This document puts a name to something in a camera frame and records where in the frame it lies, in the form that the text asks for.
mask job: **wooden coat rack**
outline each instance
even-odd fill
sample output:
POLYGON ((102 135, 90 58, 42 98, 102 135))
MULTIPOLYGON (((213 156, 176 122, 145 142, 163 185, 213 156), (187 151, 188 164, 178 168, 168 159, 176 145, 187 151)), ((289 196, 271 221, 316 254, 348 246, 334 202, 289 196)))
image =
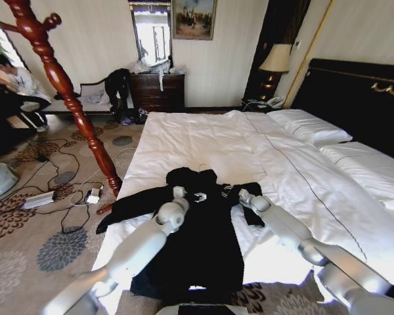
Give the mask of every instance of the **wooden coat rack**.
POLYGON ((80 133, 86 138, 89 148, 102 170, 108 183, 117 196, 121 188, 121 179, 116 168, 105 150, 104 144, 98 139, 92 123, 83 112, 80 101, 75 97, 73 84, 63 67, 54 56, 54 50, 48 41, 48 31, 61 24, 58 14, 52 13, 44 22, 38 21, 33 13, 30 0, 4 0, 16 18, 16 26, 0 22, 0 26, 12 32, 22 34, 32 45, 33 51, 41 57, 45 73, 53 87, 62 95, 64 104, 71 111, 80 133))

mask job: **lamp base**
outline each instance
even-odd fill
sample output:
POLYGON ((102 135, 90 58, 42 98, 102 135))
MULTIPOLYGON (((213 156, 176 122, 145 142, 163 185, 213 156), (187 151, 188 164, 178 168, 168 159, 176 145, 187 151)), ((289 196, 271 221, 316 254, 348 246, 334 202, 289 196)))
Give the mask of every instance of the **lamp base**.
POLYGON ((267 76, 260 86, 260 96, 259 99, 262 101, 268 101, 274 96, 276 92, 278 82, 282 77, 281 72, 266 72, 267 76))

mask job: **patterned carpet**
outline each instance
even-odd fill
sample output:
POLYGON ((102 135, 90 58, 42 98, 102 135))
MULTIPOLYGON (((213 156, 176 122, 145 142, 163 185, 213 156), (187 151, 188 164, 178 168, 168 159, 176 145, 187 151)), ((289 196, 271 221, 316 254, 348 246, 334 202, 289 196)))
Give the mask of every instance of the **patterned carpet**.
MULTIPOLYGON (((109 116, 93 116, 92 120, 122 178, 134 154, 134 150, 122 149, 137 146, 142 126, 124 127, 109 116)), ((0 199, 0 315, 38 314, 61 289, 90 270, 103 239, 95 234, 102 219, 95 211, 114 201, 101 172, 88 178, 97 165, 71 118, 51 116, 49 121, 46 133, 0 157, 20 175, 18 184, 0 199), (39 162, 38 155, 49 161, 39 162), (81 202, 88 190, 101 186, 98 205, 71 206, 81 202), (28 196, 48 190, 55 191, 54 203, 20 209, 28 196)), ((246 285, 230 302, 258 314, 347 314, 336 303, 317 304, 321 298, 309 276, 301 286, 246 285)), ((125 292, 118 314, 155 314, 160 307, 160 301, 125 292)))

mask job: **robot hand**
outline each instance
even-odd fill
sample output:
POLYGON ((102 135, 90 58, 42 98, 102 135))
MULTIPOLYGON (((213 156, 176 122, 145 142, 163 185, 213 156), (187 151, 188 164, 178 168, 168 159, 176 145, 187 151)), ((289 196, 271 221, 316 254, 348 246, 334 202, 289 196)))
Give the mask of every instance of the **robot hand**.
POLYGON ((241 190, 240 203, 251 208, 284 245, 299 251, 312 264, 323 266, 318 277, 352 315, 394 315, 394 299, 385 294, 391 284, 340 246, 314 239, 311 231, 264 196, 241 190))
POLYGON ((173 195, 172 202, 163 204, 152 220, 121 242, 105 266, 81 275, 48 303, 42 314, 96 314, 97 298, 111 293, 126 273, 138 274, 162 249, 168 235, 184 222, 190 207, 184 188, 174 187, 173 195))

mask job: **white shirt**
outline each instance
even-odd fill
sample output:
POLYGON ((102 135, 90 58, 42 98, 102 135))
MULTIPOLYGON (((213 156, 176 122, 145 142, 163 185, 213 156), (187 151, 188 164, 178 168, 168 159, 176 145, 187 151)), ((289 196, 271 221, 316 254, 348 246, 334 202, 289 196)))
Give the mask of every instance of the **white shirt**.
POLYGON ((51 103, 50 96, 40 82, 25 68, 17 67, 17 74, 8 74, 9 81, 18 86, 18 93, 43 98, 51 103))

